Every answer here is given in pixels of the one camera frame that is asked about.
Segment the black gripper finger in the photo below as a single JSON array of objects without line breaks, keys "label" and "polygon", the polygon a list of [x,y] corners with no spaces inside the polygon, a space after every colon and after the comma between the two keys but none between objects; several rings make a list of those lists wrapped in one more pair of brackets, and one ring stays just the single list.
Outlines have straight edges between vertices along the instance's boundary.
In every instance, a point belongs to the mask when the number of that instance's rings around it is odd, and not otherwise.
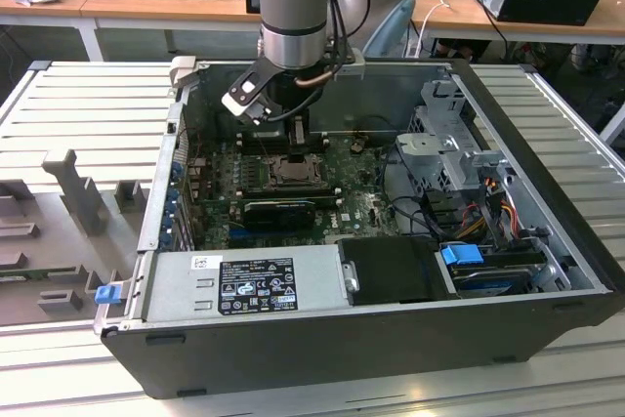
[{"label": "black gripper finger", "polygon": [[310,153],[309,119],[303,115],[296,115],[287,122],[288,162],[300,163]]}]

